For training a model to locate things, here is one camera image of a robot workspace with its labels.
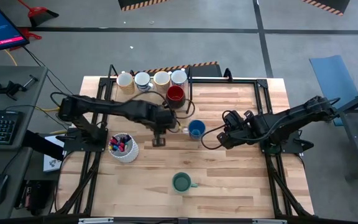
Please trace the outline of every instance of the wooden tabletop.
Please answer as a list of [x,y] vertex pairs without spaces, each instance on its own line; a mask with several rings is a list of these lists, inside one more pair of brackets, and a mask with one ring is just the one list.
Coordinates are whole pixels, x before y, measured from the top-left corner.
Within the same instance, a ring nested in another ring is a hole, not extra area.
[[[84,77],[80,94],[96,96],[100,77]],[[288,109],[288,98],[281,78],[268,79],[273,112]],[[112,99],[126,101],[114,85]],[[161,103],[156,94],[139,99]],[[192,119],[204,121],[207,130],[222,125],[224,110],[256,111],[254,88],[247,84],[195,83],[193,101],[195,114],[180,120],[186,126]],[[241,145],[226,150],[205,149],[199,141],[186,134],[168,133],[165,147],[153,147],[153,133],[141,124],[123,117],[109,116],[109,136],[129,133],[139,145],[134,162],[123,164],[108,151],[102,155],[93,201],[92,216],[109,217],[194,217],[194,218],[273,218],[272,199],[267,177],[265,157],[259,145]],[[222,129],[205,136],[205,144],[217,146],[216,135]],[[80,179],[83,152],[75,152],[65,161],[58,188],[58,207],[70,197]],[[313,207],[299,158],[283,154],[283,165],[288,188],[306,211]],[[186,172],[199,185],[185,194],[172,189],[172,177]],[[88,187],[84,193],[83,206]],[[278,190],[280,208],[284,212],[281,190]]]

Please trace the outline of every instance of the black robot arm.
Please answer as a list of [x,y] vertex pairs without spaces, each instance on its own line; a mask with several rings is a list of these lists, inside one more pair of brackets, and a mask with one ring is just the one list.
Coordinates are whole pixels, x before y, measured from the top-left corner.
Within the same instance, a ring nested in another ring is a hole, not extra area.
[[120,103],[79,95],[67,96],[62,100],[58,117],[63,121],[72,122],[81,130],[85,141],[97,142],[102,139],[105,130],[88,122],[83,115],[89,112],[123,116],[129,121],[143,124],[154,132],[155,146],[165,144],[165,140],[159,136],[165,134],[167,129],[175,128],[177,123],[175,112],[148,101],[130,100]]
[[230,111],[225,115],[224,132],[218,134],[217,139],[226,149],[242,144],[255,144],[266,141],[276,146],[288,140],[291,133],[298,131],[313,121],[330,121],[339,115],[331,104],[339,98],[327,100],[316,96],[306,103],[282,111],[277,114],[254,115],[251,111],[244,113],[245,120],[238,112]]

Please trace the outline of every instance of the concrete floor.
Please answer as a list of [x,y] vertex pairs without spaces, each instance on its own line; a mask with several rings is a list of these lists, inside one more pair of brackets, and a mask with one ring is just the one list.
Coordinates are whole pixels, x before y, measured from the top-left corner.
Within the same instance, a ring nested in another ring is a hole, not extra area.
[[[121,12],[116,0],[27,0],[60,13],[49,27],[219,28],[256,29],[252,0],[171,0],[135,11]],[[358,0],[352,0],[343,17],[300,0],[260,0],[265,29],[358,30]],[[17,26],[29,26],[27,11],[16,1],[0,0],[0,7]],[[73,92],[85,75],[106,75],[113,63],[121,70],[144,70],[196,62],[218,61],[235,77],[265,78],[258,34],[38,32],[33,51]],[[284,78],[292,106],[322,95],[312,57],[339,54],[358,89],[358,35],[266,35],[275,78]],[[35,65],[22,49],[12,52],[19,65]],[[0,65],[12,65],[0,51]],[[38,105],[52,108],[45,82]],[[47,133],[59,125],[34,113],[30,129]],[[315,143],[305,153],[306,176],[315,214],[323,218],[358,221],[358,181],[344,176],[358,163],[343,128],[314,123],[303,128],[303,139]]]

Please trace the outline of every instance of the green mug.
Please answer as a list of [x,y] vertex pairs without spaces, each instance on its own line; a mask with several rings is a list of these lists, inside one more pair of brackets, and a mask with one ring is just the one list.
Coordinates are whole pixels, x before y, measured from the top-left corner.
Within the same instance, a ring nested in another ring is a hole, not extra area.
[[197,184],[191,183],[191,178],[184,172],[175,174],[172,178],[172,186],[178,193],[184,193],[190,189],[190,187],[198,187]]

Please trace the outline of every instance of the yellow and black striped tape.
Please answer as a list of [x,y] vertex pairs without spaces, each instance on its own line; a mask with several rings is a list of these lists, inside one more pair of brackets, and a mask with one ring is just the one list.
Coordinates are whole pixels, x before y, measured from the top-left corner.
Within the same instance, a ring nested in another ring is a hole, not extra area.
[[[205,65],[218,65],[218,62],[205,62],[205,63],[196,63],[193,65],[193,67],[200,67],[200,66],[205,66]],[[147,72],[149,74],[151,73],[156,73],[156,72],[172,72],[175,70],[179,70],[182,68],[188,68],[189,65],[179,65],[179,66],[172,66],[172,67],[165,67],[165,68],[156,68],[156,69],[150,69],[150,70],[144,70],[144,71],[138,71],[138,72],[134,72],[135,75],[138,74],[139,72]]]
[[149,0],[149,1],[136,3],[136,4],[133,4],[130,6],[123,7],[121,10],[129,11],[129,10],[138,9],[138,8],[145,7],[145,6],[151,6],[151,5],[166,2],[166,1],[169,1],[169,0]]
[[320,2],[318,1],[314,1],[314,0],[302,0],[304,1],[305,3],[308,3],[308,4],[311,4],[312,6],[316,6],[320,9],[324,9],[325,11],[328,11],[330,13],[333,13],[335,15],[338,15],[338,16],[343,16],[343,13],[337,9],[334,9],[333,7],[329,7],[329,6],[326,6],[324,4],[321,4]]

